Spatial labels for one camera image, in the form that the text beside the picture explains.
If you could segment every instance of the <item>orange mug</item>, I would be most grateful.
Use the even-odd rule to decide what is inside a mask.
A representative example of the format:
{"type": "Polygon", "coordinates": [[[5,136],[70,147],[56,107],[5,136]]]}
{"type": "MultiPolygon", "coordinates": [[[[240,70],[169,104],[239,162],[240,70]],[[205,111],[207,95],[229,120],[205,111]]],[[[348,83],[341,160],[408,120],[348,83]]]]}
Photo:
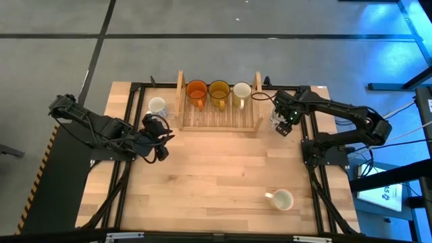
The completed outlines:
{"type": "Polygon", "coordinates": [[[193,80],[186,86],[186,94],[189,102],[198,107],[200,111],[204,109],[207,100],[207,84],[202,80],[193,80]]]}

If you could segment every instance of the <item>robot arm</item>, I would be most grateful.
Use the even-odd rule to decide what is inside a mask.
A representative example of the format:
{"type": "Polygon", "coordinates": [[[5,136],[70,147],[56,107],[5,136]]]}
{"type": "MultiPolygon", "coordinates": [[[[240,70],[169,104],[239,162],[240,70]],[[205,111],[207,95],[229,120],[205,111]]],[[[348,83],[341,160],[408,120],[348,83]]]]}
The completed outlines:
{"type": "Polygon", "coordinates": [[[165,129],[163,124],[152,115],[146,115],[142,120],[144,129],[136,131],[122,119],[101,116],[89,111],[75,102],[71,94],[59,95],[49,106],[49,115],[53,118],[64,118],[78,122],[92,132],[94,142],[84,142],[91,148],[111,149],[117,153],[138,154],[141,157],[149,155],[155,148],[158,160],[168,156],[165,143],[174,137],[172,131],[165,129]]]}
{"type": "Polygon", "coordinates": [[[323,99],[309,89],[301,90],[294,96],[279,90],[276,93],[274,103],[276,113],[285,119],[285,122],[281,122],[276,128],[283,136],[291,132],[293,125],[300,123],[303,115],[309,115],[313,111],[348,119],[356,126],[355,130],[337,134],[320,132],[314,139],[314,143],[322,149],[356,142],[363,142],[367,146],[382,145],[392,130],[389,122],[376,111],[371,111],[371,108],[356,107],[323,99]]]}

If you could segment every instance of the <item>yellow mug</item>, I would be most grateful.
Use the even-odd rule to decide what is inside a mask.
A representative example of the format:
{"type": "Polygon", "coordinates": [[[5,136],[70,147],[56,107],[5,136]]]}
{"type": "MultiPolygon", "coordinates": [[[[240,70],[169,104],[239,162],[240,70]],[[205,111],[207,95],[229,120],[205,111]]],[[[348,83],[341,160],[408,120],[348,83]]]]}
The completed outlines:
{"type": "Polygon", "coordinates": [[[230,94],[230,86],[228,83],[222,80],[212,82],[209,87],[209,93],[211,103],[223,111],[228,102],[228,95],[230,94]]]}
{"type": "Polygon", "coordinates": [[[239,82],[234,85],[232,92],[234,93],[232,103],[236,107],[243,109],[245,102],[249,99],[250,94],[252,94],[251,87],[245,82],[239,82]]]}

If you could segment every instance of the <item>concrete floor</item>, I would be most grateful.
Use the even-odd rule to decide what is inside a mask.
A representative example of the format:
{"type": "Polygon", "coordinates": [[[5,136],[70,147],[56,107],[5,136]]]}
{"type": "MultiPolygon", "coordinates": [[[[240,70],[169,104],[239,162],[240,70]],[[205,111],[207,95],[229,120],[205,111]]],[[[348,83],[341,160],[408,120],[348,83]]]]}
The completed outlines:
{"type": "MultiPolygon", "coordinates": [[[[403,0],[432,53],[431,23],[416,0],[403,0]]],[[[109,0],[0,0],[0,34],[99,33],[109,0]]],[[[121,0],[108,33],[410,34],[395,3],[337,0],[121,0]]],[[[0,39],[0,143],[26,151],[0,156],[0,234],[12,234],[55,121],[47,106],[57,94],[77,95],[96,40],[0,39]]],[[[326,85],[331,98],[369,105],[386,114],[413,92],[370,92],[369,82],[405,82],[427,67],[416,43],[384,40],[153,39],[105,40],[86,106],[102,113],[112,81],[251,80],[255,71],[274,84],[326,85]]],[[[392,118],[391,137],[420,125],[415,107],[392,118]]],[[[418,131],[402,140],[423,137],[418,131]]],[[[405,165],[428,157],[424,144],[375,152],[377,161],[405,165]]],[[[420,192],[419,187],[412,187],[420,192]]],[[[424,210],[422,240],[431,241],[424,210]]],[[[410,240],[408,224],[358,212],[368,236],[410,240]]]]}

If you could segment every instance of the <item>wooden tabletop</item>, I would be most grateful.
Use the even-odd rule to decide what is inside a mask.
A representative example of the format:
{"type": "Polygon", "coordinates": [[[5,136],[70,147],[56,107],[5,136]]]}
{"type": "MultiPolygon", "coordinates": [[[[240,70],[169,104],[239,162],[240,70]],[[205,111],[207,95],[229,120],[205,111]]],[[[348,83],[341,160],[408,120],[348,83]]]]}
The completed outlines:
{"type": "MultiPolygon", "coordinates": [[[[123,118],[130,85],[130,82],[112,84],[105,115],[123,118]]],[[[329,98],[325,86],[313,86],[312,90],[329,98]]],[[[265,92],[272,95],[275,91],[265,92]]],[[[130,123],[138,93],[136,96],[130,123]]],[[[173,119],[176,89],[146,88],[141,116],[144,117],[153,97],[166,100],[167,120],[175,138],[167,143],[166,160],[152,165],[142,158],[133,162],[121,220],[123,230],[317,233],[311,185],[300,149],[301,127],[295,126],[286,137],[279,135],[269,121],[273,108],[270,101],[260,102],[264,122],[256,134],[185,132],[176,128],[173,119]],[[264,193],[280,188],[293,194],[294,206],[289,211],[272,209],[264,197],[264,193]]],[[[310,119],[307,121],[312,136],[310,119]]],[[[333,116],[318,112],[317,121],[320,132],[337,132],[333,116]]],[[[326,169],[334,205],[351,227],[359,231],[345,171],[337,166],[326,169]]],[[[113,162],[103,161],[89,173],[77,227],[84,225],[105,200],[112,170],[113,162]]],[[[109,225],[113,225],[116,208],[115,201],[109,225]]],[[[321,212],[328,232],[322,202],[321,212]]]]}

